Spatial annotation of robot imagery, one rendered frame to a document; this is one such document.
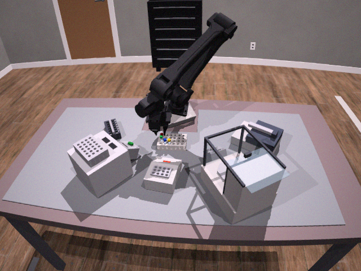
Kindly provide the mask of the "light grey bench mat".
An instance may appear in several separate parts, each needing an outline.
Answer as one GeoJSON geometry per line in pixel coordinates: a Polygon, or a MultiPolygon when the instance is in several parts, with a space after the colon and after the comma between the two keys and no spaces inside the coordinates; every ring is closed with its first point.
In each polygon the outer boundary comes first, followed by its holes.
{"type": "Polygon", "coordinates": [[[218,226],[346,225],[325,170],[299,114],[199,110],[197,132],[187,134],[186,151],[157,150],[159,134],[142,130],[146,117],[135,108],[67,107],[37,147],[2,200],[131,220],[218,226]],[[77,175],[67,151],[77,141],[106,131],[116,119],[121,138],[137,145],[133,174],[100,197],[77,175]],[[281,180],[273,205],[231,224],[201,179],[204,137],[258,120],[284,129],[275,150],[290,174],[281,180]],[[157,156],[182,160],[173,194],[145,188],[157,156]]]}

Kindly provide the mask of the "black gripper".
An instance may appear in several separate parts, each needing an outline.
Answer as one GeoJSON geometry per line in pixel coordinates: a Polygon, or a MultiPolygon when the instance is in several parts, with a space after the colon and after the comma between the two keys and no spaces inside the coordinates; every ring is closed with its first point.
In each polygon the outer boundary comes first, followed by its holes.
{"type": "MultiPolygon", "coordinates": [[[[165,106],[159,110],[162,110],[164,109],[165,106]]],[[[155,111],[159,111],[159,110],[156,110],[155,111]]],[[[146,123],[148,123],[148,119],[149,119],[149,115],[147,115],[147,118],[146,118],[146,123]]],[[[168,125],[170,124],[170,121],[171,120],[171,112],[167,112],[166,113],[166,121],[165,122],[161,122],[161,126],[163,126],[163,130],[164,130],[164,136],[165,136],[165,133],[166,133],[166,130],[168,128],[168,125]]]]}

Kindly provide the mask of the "white tube rack with holes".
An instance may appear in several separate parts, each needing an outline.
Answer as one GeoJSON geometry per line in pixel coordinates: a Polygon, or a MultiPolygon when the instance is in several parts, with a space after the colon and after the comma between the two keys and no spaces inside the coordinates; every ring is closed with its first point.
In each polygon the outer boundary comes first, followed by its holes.
{"type": "Polygon", "coordinates": [[[176,133],[165,133],[163,134],[163,141],[159,139],[157,142],[157,150],[165,151],[186,151],[187,145],[187,134],[176,134],[176,133]],[[166,144],[164,144],[164,138],[166,138],[166,144]],[[168,144],[168,139],[171,139],[170,145],[168,144]]]}

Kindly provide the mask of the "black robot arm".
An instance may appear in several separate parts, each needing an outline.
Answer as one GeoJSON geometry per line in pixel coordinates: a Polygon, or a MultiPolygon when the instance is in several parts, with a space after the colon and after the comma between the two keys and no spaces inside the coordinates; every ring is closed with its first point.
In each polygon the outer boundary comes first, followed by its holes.
{"type": "Polygon", "coordinates": [[[139,117],[149,115],[148,126],[152,132],[160,131],[167,112],[187,116],[188,101],[194,92],[191,89],[193,83],[220,46],[231,39],[237,30],[236,23],[221,12],[214,13],[206,24],[209,27],[206,32],[152,80],[149,88],[151,92],[135,106],[139,117]],[[164,109],[159,110],[164,106],[164,109]]]}

